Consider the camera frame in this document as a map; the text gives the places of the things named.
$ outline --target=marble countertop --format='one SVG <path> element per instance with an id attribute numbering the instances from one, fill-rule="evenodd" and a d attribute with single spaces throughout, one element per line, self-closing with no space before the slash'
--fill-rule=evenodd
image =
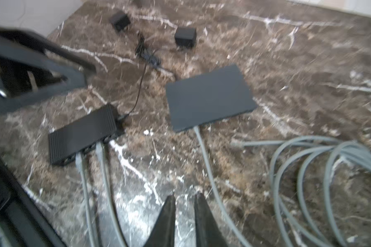
<path id="1" fill-rule="evenodd" d="M 108 18 L 119 10 L 132 23 L 117 34 Z M 176 47 L 178 26 L 197 28 L 194 49 Z M 267 176 L 275 148 L 239 149 L 232 140 L 326 135 L 371 149 L 370 18 L 281 0 L 85 2 L 49 39 L 96 65 L 89 87 L 0 116 L 0 155 L 68 246 L 88 246 L 81 179 L 74 164 L 49 165 L 47 135 L 107 102 L 120 113 L 133 107 L 143 70 L 134 55 L 137 32 L 149 47 L 163 47 L 157 56 L 165 70 L 147 69 L 138 106 L 124 123 L 126 134 L 107 146 L 115 205 L 129 246 L 143 246 L 172 193 L 175 246 L 195 246 L 197 191 L 205 193 L 228 243 L 240 246 L 210 192 L 194 132 L 171 128 L 164 90 L 174 80 L 171 72 L 185 79 L 235 63 L 252 91 L 255 111 L 202 126 L 201 133 L 224 204 L 253 246 L 284 245 Z M 101 246 L 116 246 L 99 164 L 94 152 L 87 158 Z M 322 173 L 318 164 L 307 172 L 305 197 L 332 239 L 320 199 Z M 371 175 L 346 165 L 336 174 L 331 191 L 338 226 L 355 246 L 371 246 Z M 301 219 L 295 177 L 286 174 L 281 194 Z"/>

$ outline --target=screw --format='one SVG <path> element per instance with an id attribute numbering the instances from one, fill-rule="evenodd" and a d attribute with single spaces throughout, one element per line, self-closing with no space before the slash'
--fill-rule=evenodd
<path id="1" fill-rule="evenodd" d="M 3 89 L 0 89 L 0 96 L 3 97 L 3 98 L 6 98 L 7 93 Z"/>

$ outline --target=dark gray rectangular device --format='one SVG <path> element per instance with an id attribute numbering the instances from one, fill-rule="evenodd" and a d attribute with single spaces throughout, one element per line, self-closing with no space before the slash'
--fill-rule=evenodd
<path id="1" fill-rule="evenodd" d="M 66 165 L 78 152 L 93 150 L 96 142 L 109 142 L 124 133 L 117 109 L 107 104 L 48 135 L 52 165 Z"/>
<path id="2" fill-rule="evenodd" d="M 257 108 L 236 65 L 167 84 L 166 96 L 176 132 Z"/>

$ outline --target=black cube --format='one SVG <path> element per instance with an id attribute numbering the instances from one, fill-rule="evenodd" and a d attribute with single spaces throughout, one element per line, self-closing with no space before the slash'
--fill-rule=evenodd
<path id="1" fill-rule="evenodd" d="M 110 17 L 109 19 L 110 23 L 113 24 L 113 27 L 118 32 L 123 30 L 126 26 L 130 24 L 130 20 L 128 18 L 128 15 L 125 14 L 123 11 L 117 12 L 115 15 Z"/>
<path id="2" fill-rule="evenodd" d="M 192 48 L 197 40 L 197 29 L 192 27 L 178 27 L 174 34 L 176 44 L 181 47 Z"/>

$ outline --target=white surface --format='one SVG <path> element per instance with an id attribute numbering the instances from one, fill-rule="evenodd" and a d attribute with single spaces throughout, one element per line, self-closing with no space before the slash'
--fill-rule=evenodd
<path id="1" fill-rule="evenodd" d="M 81 5 L 81 0 L 0 0 L 0 26 L 47 36 Z"/>
<path id="2" fill-rule="evenodd" d="M 371 0 L 289 0 L 371 17 Z"/>

